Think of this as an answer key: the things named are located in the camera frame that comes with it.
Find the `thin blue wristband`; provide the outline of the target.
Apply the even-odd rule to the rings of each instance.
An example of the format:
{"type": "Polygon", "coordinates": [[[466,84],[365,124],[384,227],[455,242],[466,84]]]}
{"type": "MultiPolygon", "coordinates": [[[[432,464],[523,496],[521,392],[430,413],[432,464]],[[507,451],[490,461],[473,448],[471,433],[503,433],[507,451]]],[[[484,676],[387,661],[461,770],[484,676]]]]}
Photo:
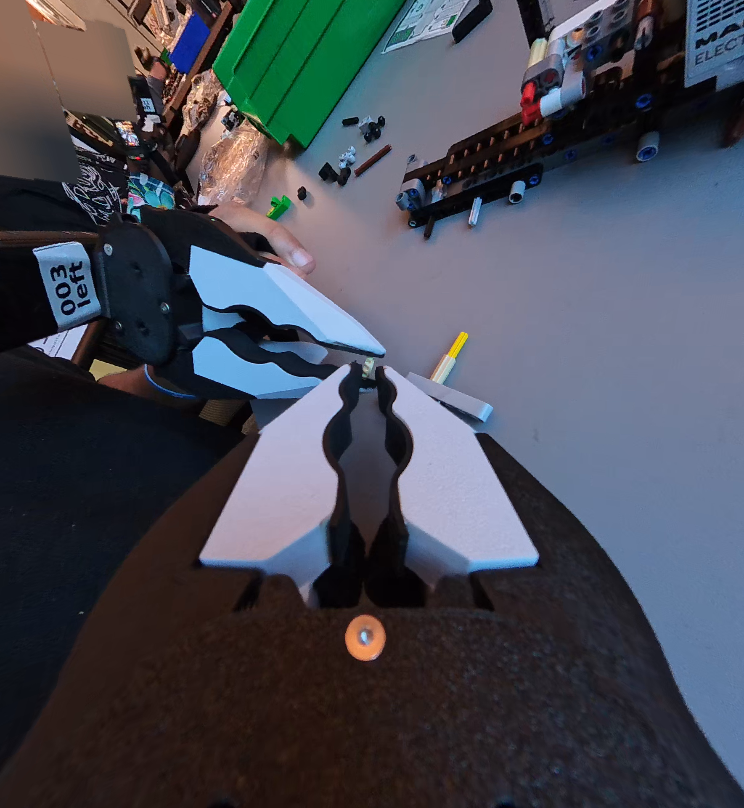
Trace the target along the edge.
{"type": "Polygon", "coordinates": [[[155,389],[158,393],[161,393],[167,397],[172,399],[181,400],[181,401],[196,401],[200,397],[196,396],[193,393],[185,393],[181,392],[180,390],[176,390],[171,386],[168,386],[166,383],[158,382],[152,375],[151,375],[152,366],[145,364],[143,365],[144,371],[144,378],[146,382],[155,389]]]}

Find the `brown lego axle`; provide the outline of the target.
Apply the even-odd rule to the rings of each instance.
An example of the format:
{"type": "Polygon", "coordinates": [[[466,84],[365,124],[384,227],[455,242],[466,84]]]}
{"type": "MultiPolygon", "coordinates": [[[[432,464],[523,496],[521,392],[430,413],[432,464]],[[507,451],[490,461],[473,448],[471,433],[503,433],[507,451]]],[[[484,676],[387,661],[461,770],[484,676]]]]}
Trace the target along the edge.
{"type": "Polygon", "coordinates": [[[382,158],[387,156],[392,149],[390,144],[386,144],[384,147],[379,149],[375,154],[371,157],[367,158],[363,163],[361,163],[355,170],[354,175],[358,178],[365,174],[370,168],[375,166],[382,158]]]}

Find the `small lego gear assembly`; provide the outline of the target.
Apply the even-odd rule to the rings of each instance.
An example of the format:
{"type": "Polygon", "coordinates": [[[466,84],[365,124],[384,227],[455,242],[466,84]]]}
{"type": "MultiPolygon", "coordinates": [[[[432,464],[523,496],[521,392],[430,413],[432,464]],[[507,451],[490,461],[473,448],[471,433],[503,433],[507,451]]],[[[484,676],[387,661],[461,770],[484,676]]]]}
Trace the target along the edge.
{"type": "Polygon", "coordinates": [[[440,358],[430,377],[426,378],[419,376],[417,373],[409,372],[406,378],[417,389],[427,394],[428,397],[456,414],[473,419],[478,423],[486,423],[493,412],[493,407],[490,404],[459,392],[446,384],[447,378],[454,369],[468,337],[469,334],[465,331],[458,334],[451,347],[440,358]]]}

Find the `white green paper leaflet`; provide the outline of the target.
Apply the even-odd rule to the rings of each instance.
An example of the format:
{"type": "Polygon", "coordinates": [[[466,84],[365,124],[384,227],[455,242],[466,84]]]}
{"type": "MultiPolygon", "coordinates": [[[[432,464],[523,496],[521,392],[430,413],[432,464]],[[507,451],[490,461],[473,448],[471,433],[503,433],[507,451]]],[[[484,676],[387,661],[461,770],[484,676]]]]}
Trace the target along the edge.
{"type": "Polygon", "coordinates": [[[470,1],[413,1],[407,6],[382,53],[449,34],[470,1]]]}

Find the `large lego technic vehicle model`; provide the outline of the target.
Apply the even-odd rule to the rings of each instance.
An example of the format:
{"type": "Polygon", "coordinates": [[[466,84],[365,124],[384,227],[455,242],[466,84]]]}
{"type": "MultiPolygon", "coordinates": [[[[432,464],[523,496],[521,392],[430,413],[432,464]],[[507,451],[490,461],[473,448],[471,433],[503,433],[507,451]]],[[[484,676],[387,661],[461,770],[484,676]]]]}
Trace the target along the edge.
{"type": "Polygon", "coordinates": [[[519,111],[426,163],[409,156],[395,203],[429,237],[436,221],[506,199],[544,173],[622,141],[635,161],[659,152],[666,125],[719,106],[721,144],[744,136],[744,1],[518,2],[529,45],[519,111]]]}

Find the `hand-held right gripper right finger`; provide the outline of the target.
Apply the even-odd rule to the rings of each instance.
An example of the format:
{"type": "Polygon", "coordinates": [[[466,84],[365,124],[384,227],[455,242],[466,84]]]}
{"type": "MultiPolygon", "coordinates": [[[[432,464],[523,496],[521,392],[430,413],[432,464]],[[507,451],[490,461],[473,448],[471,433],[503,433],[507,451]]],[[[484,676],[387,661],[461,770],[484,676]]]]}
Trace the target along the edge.
{"type": "Polygon", "coordinates": [[[447,578],[534,567],[539,551],[474,431],[396,370],[376,371],[395,469],[367,556],[367,596],[424,605],[447,578]]]}

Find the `person's left forearm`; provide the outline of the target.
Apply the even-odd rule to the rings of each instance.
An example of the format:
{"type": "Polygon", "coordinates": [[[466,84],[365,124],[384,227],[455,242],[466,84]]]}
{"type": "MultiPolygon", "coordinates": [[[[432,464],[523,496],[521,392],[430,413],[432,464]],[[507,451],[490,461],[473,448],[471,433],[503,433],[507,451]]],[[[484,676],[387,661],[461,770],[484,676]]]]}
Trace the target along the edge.
{"type": "MultiPolygon", "coordinates": [[[[123,372],[111,373],[102,377],[97,381],[99,385],[106,386],[110,389],[116,389],[121,392],[133,395],[140,399],[153,401],[159,405],[170,407],[173,409],[194,409],[202,405],[204,399],[201,397],[196,401],[181,401],[167,397],[158,393],[153,389],[144,378],[143,365],[136,369],[125,370],[123,372]]],[[[168,386],[181,392],[188,393],[187,390],[180,388],[177,384],[158,376],[155,368],[152,366],[151,375],[160,383],[166,383],[168,386]]]]}

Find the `black white-printed cloth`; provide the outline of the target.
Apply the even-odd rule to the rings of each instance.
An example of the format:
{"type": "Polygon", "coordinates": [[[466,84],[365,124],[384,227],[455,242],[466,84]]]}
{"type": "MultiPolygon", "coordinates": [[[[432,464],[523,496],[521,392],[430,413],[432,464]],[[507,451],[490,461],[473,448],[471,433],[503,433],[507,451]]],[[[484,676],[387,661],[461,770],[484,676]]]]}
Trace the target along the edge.
{"type": "Polygon", "coordinates": [[[124,213],[130,170],[122,138],[108,118],[64,110],[76,154],[79,178],[64,183],[64,191],[102,226],[124,213]]]}

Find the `person's left hand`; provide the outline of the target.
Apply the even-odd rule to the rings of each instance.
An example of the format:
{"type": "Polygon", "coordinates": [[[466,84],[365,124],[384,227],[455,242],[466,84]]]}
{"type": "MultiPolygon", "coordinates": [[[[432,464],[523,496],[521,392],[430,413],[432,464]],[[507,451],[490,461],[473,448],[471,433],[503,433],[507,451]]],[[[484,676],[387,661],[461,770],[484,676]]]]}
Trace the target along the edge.
{"type": "Polygon", "coordinates": [[[306,278],[315,269],[313,256],[279,221],[234,202],[221,204],[212,213],[239,234],[257,234],[265,238],[270,245],[270,250],[265,253],[274,254],[297,275],[306,278]]]}

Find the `green plastic box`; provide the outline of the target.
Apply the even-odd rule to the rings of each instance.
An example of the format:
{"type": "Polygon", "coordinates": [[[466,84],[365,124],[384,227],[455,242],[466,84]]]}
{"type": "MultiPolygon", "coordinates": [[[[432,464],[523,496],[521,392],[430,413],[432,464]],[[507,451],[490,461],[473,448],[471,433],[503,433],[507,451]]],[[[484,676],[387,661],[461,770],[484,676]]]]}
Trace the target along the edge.
{"type": "Polygon", "coordinates": [[[213,71],[238,111],[306,149],[403,1],[249,1],[213,71]]]}

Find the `blue box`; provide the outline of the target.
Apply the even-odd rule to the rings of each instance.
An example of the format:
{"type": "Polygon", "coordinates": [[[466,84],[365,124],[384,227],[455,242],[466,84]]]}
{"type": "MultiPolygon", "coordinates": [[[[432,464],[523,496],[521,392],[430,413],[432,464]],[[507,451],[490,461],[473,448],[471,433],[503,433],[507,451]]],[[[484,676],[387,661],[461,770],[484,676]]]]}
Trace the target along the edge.
{"type": "Polygon", "coordinates": [[[206,19],[193,11],[168,49],[168,59],[181,74],[189,73],[210,34],[206,19]]]}

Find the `colourful patterned object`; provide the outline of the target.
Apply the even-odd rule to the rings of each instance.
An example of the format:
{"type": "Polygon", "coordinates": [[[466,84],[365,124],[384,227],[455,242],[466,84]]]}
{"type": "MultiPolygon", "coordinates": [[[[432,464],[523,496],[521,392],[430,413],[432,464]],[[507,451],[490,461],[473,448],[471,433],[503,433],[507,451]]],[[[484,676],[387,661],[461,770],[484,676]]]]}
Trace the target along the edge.
{"type": "Polygon", "coordinates": [[[129,175],[126,213],[140,221],[142,207],[173,210],[175,208],[174,189],[164,181],[144,173],[129,175]]]}

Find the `white paper sheet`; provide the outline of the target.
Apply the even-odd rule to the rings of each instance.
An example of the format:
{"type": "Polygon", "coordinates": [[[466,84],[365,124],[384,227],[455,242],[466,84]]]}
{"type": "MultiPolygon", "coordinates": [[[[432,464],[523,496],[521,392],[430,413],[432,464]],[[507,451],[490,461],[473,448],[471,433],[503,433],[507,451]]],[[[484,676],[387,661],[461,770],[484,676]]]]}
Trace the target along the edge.
{"type": "Polygon", "coordinates": [[[90,325],[77,326],[34,340],[29,343],[29,346],[48,357],[72,360],[90,325]]]}

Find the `clear plastic bag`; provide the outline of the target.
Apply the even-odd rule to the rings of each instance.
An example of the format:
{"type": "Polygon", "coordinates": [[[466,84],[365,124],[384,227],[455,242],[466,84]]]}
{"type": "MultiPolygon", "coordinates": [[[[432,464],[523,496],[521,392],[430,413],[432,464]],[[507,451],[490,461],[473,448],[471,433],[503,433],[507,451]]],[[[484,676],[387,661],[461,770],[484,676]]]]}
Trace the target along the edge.
{"type": "Polygon", "coordinates": [[[182,107],[180,135],[201,131],[214,115],[223,116],[231,108],[231,98],[211,68],[196,74],[182,107]]]}
{"type": "Polygon", "coordinates": [[[252,203],[262,184],[269,139],[248,121],[231,129],[201,162],[198,205],[252,203]]]}

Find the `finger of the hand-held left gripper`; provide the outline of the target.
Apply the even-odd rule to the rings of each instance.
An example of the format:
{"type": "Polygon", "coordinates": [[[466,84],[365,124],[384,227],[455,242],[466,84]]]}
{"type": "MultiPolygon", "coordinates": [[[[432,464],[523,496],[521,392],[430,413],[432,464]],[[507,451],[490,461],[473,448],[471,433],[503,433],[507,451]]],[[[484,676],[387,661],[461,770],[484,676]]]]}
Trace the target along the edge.
{"type": "Polygon", "coordinates": [[[258,267],[194,246],[188,274],[206,309],[244,320],[255,315],[273,327],[295,328],[319,344],[357,355],[386,355],[364,326],[286,266],[258,267]]]}
{"type": "Polygon", "coordinates": [[[316,343],[255,337],[233,326],[204,333],[193,370],[254,399],[299,399],[338,369],[324,362],[327,354],[316,343]]]}

